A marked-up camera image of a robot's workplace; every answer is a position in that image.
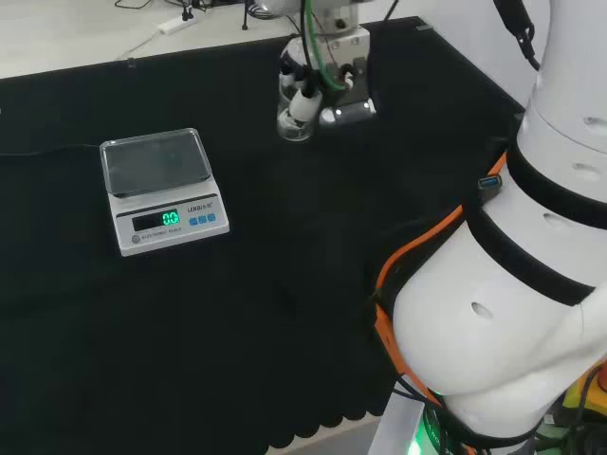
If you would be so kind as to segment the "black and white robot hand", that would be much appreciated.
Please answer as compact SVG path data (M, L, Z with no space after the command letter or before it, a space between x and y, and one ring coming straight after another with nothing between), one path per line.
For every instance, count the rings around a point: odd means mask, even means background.
M316 127L373 118L377 109L369 90L370 47L370 33L363 27L341 35L290 39L280 57L279 136L304 141Z

